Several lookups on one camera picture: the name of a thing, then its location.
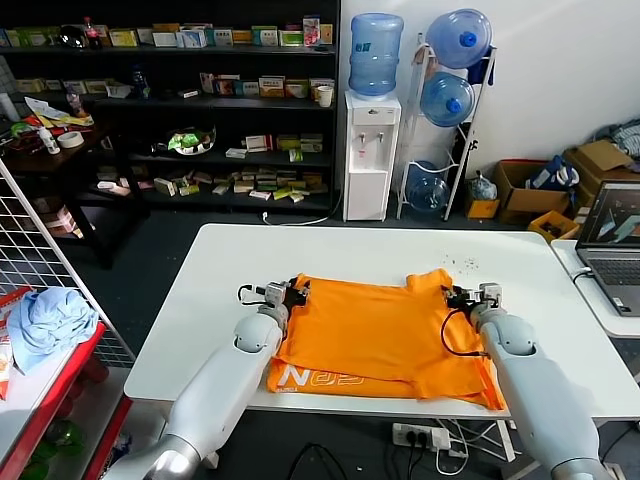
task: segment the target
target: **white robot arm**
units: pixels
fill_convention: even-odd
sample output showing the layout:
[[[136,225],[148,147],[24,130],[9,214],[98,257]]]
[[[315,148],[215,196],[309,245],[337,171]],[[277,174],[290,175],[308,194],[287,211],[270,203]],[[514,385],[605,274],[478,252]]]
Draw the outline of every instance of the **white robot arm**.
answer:
[[[185,387],[160,441],[120,459],[104,480],[187,480],[225,444],[286,334],[291,308],[304,304],[308,289],[283,282],[257,293],[265,295],[264,305],[238,323],[233,342],[215,351]],[[501,308],[501,295],[496,284],[447,292],[449,306],[480,333],[525,448],[553,480],[611,480],[598,460],[591,417],[531,326]]]

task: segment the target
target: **white wall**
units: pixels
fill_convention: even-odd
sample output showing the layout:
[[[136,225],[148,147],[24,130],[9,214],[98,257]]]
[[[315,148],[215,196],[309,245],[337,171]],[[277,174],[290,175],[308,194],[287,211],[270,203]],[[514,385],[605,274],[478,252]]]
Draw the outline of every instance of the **white wall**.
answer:
[[[417,34],[457,8],[487,15],[498,48],[468,172],[503,158],[549,158],[603,125],[640,117],[639,0],[343,0],[340,94],[348,87],[354,15],[403,17],[396,93],[404,106]],[[425,122],[416,158],[444,161],[434,145],[449,138]]]

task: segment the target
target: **blue water jug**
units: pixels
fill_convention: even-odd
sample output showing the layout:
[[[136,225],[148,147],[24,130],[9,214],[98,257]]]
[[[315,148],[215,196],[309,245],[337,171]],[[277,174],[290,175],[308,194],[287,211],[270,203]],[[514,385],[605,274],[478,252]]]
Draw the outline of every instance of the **blue water jug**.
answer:
[[[436,18],[425,39],[442,65],[467,68],[485,56],[491,35],[487,17],[477,10],[464,8]]]
[[[351,20],[349,87],[361,95],[385,95],[396,88],[396,67],[404,21],[386,13],[363,13]]]
[[[454,127],[469,116],[474,98],[473,88],[464,78],[437,72],[424,84],[420,109],[434,125]]]
[[[416,162],[421,167],[436,171],[433,163]],[[451,190],[440,173],[425,172],[417,165],[409,165],[405,195],[411,208],[423,214],[439,214],[449,202]]]

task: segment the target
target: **water bottle rack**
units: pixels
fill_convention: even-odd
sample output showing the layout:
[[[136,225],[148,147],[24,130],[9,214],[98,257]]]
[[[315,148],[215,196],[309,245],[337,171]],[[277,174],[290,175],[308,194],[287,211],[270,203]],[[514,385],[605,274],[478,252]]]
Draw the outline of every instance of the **water bottle rack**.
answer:
[[[458,168],[456,171],[453,186],[451,187],[451,195],[447,203],[447,208],[442,216],[442,219],[444,221],[449,220],[451,207],[453,206],[453,199],[455,198],[458,187],[460,186],[462,173],[464,172],[465,166],[469,161],[469,152],[478,148],[478,141],[475,138],[476,115],[478,113],[478,109],[481,106],[482,94],[489,84],[491,71],[493,70],[493,65],[496,60],[496,51],[496,47],[491,46],[489,55],[483,57],[483,60],[488,60],[488,65],[484,73],[484,77],[482,78],[482,83],[480,84],[480,87],[476,89],[476,104],[474,105],[473,112],[470,115],[471,125],[469,126],[468,133],[465,134],[464,130],[461,127],[462,123],[458,124],[456,127],[456,129],[464,139],[464,148],[462,150],[462,155],[460,156],[458,163],[456,163],[456,160],[453,158],[453,155],[451,153],[451,150],[453,148],[452,144],[451,146],[445,147],[445,151],[448,157],[447,165],[436,170],[427,170],[422,165],[415,162],[413,158],[409,157],[411,157],[413,151],[412,145],[416,133],[418,118],[424,117],[424,114],[420,109],[420,99],[422,98],[422,90],[424,88],[425,79],[427,78],[428,74],[435,73],[437,67],[437,59],[434,51],[431,49],[429,44],[423,41],[422,34],[418,35],[418,47],[411,62],[412,74],[411,86],[409,90],[409,100],[407,102],[407,115],[404,116],[404,120],[402,122],[400,147],[398,148],[398,160],[401,165],[404,165],[404,167],[402,173],[402,183],[400,184],[400,188],[398,188],[396,192],[398,197],[398,208],[396,212],[397,219],[400,219],[400,216],[402,215],[402,207],[409,203],[407,201],[405,192],[407,187],[407,177],[409,175],[409,167],[411,165],[415,165],[416,168],[419,168],[420,170],[428,173],[441,173],[446,172],[451,168]],[[469,123],[469,117],[467,117],[467,119],[465,119],[463,123]]]

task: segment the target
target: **wire grid panel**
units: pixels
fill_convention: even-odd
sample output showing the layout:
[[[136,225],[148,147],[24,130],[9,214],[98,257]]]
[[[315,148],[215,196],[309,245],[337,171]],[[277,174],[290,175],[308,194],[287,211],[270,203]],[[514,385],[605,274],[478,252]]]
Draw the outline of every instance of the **wire grid panel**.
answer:
[[[106,325],[95,353],[107,366],[130,368],[131,349],[80,279],[0,158],[0,294],[29,286],[35,290],[78,290]]]

